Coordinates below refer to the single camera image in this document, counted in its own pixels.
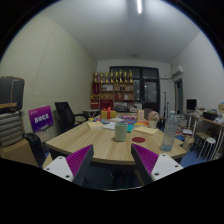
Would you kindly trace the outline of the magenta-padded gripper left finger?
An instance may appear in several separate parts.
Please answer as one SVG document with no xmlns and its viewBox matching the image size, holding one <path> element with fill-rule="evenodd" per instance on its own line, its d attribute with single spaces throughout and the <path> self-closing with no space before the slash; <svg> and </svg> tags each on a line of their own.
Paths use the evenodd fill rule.
<svg viewBox="0 0 224 224">
<path fill-rule="evenodd" d="M 81 186 L 93 155 L 93 145 L 88 145 L 67 157 L 58 156 L 44 170 Z"/>
</svg>

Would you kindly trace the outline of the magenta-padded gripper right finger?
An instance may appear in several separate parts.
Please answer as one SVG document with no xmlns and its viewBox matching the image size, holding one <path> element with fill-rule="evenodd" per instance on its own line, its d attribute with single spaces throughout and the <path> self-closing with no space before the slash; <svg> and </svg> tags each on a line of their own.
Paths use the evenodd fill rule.
<svg viewBox="0 0 224 224">
<path fill-rule="evenodd" d="M 182 169 L 182 166 L 166 153 L 158 155 L 137 144 L 131 145 L 131 154 L 144 184 L 149 184 Z"/>
</svg>

